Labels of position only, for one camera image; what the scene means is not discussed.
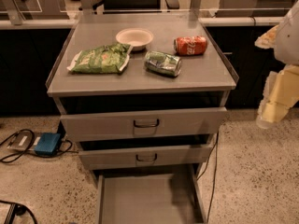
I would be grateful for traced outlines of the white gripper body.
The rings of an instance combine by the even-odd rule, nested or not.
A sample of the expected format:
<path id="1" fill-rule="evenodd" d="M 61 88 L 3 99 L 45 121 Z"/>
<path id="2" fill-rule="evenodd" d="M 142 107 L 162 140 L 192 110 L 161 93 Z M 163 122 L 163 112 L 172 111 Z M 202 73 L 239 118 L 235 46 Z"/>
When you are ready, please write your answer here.
<path id="1" fill-rule="evenodd" d="M 285 64 L 299 64 L 299 1 L 278 25 L 274 53 Z"/>

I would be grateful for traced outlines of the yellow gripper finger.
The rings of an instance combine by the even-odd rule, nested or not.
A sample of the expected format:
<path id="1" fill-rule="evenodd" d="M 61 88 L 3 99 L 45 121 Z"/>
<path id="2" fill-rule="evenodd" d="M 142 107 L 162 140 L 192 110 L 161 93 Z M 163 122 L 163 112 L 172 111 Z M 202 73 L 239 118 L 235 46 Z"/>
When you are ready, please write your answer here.
<path id="1" fill-rule="evenodd" d="M 271 71 L 265 81 L 263 99 L 256 124 L 268 129 L 281 122 L 299 101 L 299 66 L 286 65 L 279 72 Z"/>
<path id="2" fill-rule="evenodd" d="M 256 39 L 254 45 L 260 49 L 272 49 L 276 43 L 277 29 L 277 25 L 269 29 Z"/>

